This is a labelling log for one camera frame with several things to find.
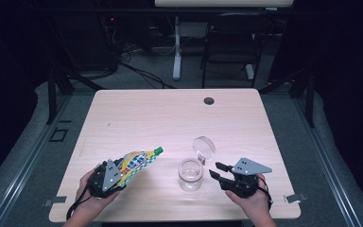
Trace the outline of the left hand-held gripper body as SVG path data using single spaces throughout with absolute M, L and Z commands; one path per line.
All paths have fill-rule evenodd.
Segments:
M 113 160 L 109 159 L 99 165 L 88 180 L 88 189 L 93 197 L 106 199 L 116 191 L 120 191 L 116 183 L 121 174 Z

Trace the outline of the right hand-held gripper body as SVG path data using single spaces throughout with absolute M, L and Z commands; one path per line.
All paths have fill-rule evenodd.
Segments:
M 238 197 L 246 199 L 254 195 L 259 189 L 258 175 L 270 173 L 271 171 L 270 167 L 243 157 L 233 166 L 231 173 L 234 179 L 228 179 L 229 184 L 221 187 L 221 189 L 233 191 Z

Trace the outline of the yellow spouted snack pouch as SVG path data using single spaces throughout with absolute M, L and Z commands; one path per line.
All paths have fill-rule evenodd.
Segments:
M 128 181 L 140 170 L 154 162 L 163 152 L 162 147 L 148 151 L 133 151 L 125 155 L 117 165 L 121 178 L 116 183 L 117 186 L 124 187 Z

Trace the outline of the clear glass jar with lid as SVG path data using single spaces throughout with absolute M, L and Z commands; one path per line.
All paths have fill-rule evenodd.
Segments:
M 179 185 L 182 190 L 187 192 L 200 189 L 204 176 L 204 166 L 212 161 L 216 154 L 215 144 L 206 136 L 195 138 L 192 149 L 195 152 L 195 157 L 182 160 L 178 167 Z

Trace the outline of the person's right hand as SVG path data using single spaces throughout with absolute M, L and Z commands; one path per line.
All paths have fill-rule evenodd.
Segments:
M 264 225 L 266 222 L 272 222 L 268 207 L 268 195 L 265 192 L 257 190 L 254 195 L 246 199 L 238 197 L 230 190 L 226 190 L 225 194 L 243 210 L 256 227 Z

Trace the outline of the person's left hand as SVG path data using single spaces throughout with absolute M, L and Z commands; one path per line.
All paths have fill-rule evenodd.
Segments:
M 82 191 L 87 185 L 88 180 L 94 174 L 94 170 L 87 172 L 79 182 L 79 189 L 77 191 L 76 199 L 81 198 L 82 204 L 80 204 L 75 212 L 73 213 L 73 218 L 86 219 L 87 221 L 94 220 L 109 204 L 111 204 L 116 197 L 120 195 L 117 191 L 110 195 L 106 199 L 100 199 L 93 197 L 89 191 L 86 191 L 82 195 Z

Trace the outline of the grey tape strip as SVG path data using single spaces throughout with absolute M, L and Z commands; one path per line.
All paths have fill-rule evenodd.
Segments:
M 300 193 L 300 194 L 293 194 L 290 196 L 284 196 L 284 199 L 285 202 L 287 203 L 301 203 L 302 201 L 305 201 L 307 197 L 304 193 Z
M 66 196 L 60 196 L 60 197 L 54 197 L 52 199 L 45 200 L 43 202 L 44 207 L 51 207 L 55 203 L 65 203 L 67 197 Z

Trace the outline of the black metal stand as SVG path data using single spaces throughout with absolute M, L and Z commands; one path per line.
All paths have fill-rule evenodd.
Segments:
M 71 96 L 74 93 L 75 88 L 71 84 L 70 79 L 75 79 L 95 91 L 103 90 L 102 86 L 90 81 L 75 70 L 71 70 L 67 67 L 53 68 L 47 75 L 49 106 L 47 125 L 53 122 L 58 113 L 57 88 L 59 88 L 60 92 L 65 96 Z
M 267 94 L 286 82 L 293 80 L 293 85 L 289 90 L 292 98 L 299 98 L 303 92 L 305 95 L 304 117 L 310 127 L 314 128 L 313 111 L 315 98 L 315 75 L 307 69 L 300 69 L 282 79 L 278 79 L 270 85 L 259 90 L 260 94 Z

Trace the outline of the white desk leg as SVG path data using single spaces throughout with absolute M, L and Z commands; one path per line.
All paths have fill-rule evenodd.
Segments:
M 181 53 L 181 38 L 180 38 L 180 21 L 178 17 L 175 18 L 174 35 L 175 35 L 175 57 L 174 57 L 172 78 L 174 80 L 180 80 L 181 68 L 182 68 L 182 53 Z

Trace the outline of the dark computer tower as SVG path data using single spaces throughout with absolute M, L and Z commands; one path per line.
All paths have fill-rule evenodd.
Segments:
M 118 51 L 109 44 L 96 15 L 62 14 L 54 17 L 73 67 L 78 71 L 116 71 Z

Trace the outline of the black folding chair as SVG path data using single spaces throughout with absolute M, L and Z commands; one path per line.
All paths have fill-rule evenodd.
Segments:
M 201 87 L 206 86 L 208 63 L 240 64 L 243 70 L 250 65 L 253 87 L 265 41 L 272 28 L 273 20 L 266 14 L 229 12 L 214 17 L 207 24 L 205 32 L 200 65 Z

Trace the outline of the white desk top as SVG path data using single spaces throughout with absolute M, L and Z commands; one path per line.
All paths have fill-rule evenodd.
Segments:
M 154 0 L 156 7 L 218 8 L 218 7 L 275 7 L 289 8 L 294 0 Z

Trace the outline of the aluminium floor rail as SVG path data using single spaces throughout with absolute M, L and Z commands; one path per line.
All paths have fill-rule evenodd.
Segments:
M 356 211 L 354 210 L 353 204 L 349 199 L 349 195 L 344 189 L 337 173 L 332 165 L 332 162 L 327 154 L 327 151 L 321 142 L 317 129 L 312 127 L 304 114 L 305 108 L 303 103 L 299 99 L 293 99 L 292 102 L 298 112 L 298 115 L 304 124 L 306 131 L 309 133 L 312 143 L 315 147 L 315 153 L 320 163 L 323 175 L 329 184 L 329 187 L 333 193 L 333 196 L 337 202 L 339 210 L 345 219 L 348 227 L 363 227 Z
M 74 99 L 59 99 L 58 115 L 45 123 L 45 103 L 39 103 L 31 122 L 0 167 L 0 227 L 60 227 L 49 219 L 53 207 L 43 202 L 58 191 L 80 125 L 71 112 Z

